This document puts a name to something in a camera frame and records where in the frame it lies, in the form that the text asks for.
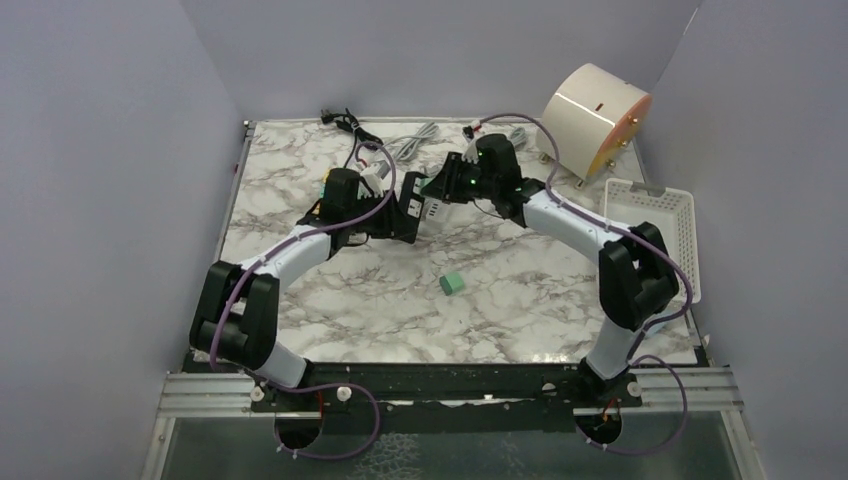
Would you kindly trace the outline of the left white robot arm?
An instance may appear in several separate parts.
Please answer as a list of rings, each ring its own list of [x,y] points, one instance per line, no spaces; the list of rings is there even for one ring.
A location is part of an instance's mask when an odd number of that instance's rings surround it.
[[[208,270],[189,332],[189,344],[212,362],[235,363],[276,385],[285,407],[313,401],[312,365],[278,339],[281,295],[310,269],[349,246],[352,236],[412,244],[423,213],[424,174],[407,172],[401,190],[390,178],[369,185],[363,173],[330,170],[320,198],[290,234],[240,263],[223,260]]]

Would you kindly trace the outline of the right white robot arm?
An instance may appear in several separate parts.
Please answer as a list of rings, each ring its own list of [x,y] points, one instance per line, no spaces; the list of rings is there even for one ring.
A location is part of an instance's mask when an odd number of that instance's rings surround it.
[[[680,289],[660,230],[649,222],[614,222],[555,195],[545,182],[523,175],[503,134],[478,138],[465,154],[449,153],[421,193],[443,203],[487,200],[500,218],[558,240],[597,265],[605,320],[579,363],[577,393],[592,407],[612,399],[646,321]]]

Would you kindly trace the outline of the black power strip left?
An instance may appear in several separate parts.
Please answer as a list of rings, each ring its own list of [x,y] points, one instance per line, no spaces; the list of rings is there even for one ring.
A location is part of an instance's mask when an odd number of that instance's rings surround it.
[[[414,244],[424,210],[424,197],[421,189],[426,175],[420,172],[406,172],[399,194],[395,195],[396,208],[393,213],[394,240]]]

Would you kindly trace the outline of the white power strip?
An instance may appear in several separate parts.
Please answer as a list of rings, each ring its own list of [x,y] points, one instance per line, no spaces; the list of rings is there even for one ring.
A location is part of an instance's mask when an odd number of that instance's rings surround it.
[[[422,220],[429,224],[444,223],[449,213],[449,206],[436,199],[426,199]]]

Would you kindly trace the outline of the beige cylindrical container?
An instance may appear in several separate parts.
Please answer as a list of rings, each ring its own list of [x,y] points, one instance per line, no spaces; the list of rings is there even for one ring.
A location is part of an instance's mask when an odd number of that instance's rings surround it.
[[[641,128],[653,96],[616,75],[587,63],[572,72],[550,98],[541,117],[553,136],[541,131],[536,146],[588,184],[624,151]]]

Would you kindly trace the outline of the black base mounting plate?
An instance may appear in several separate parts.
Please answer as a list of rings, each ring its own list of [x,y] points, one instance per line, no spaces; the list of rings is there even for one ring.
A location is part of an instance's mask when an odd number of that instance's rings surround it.
[[[640,407],[634,374],[586,394],[575,364],[318,363],[320,393],[292,394],[240,373],[195,365],[168,377],[163,413],[321,425],[327,434],[567,432],[578,415]]]

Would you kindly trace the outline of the aluminium rail frame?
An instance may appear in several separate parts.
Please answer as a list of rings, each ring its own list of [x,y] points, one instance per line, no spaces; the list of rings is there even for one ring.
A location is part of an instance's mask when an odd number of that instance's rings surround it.
[[[598,396],[573,364],[321,363],[312,379],[168,375],[143,477],[764,477],[726,367],[649,359]]]

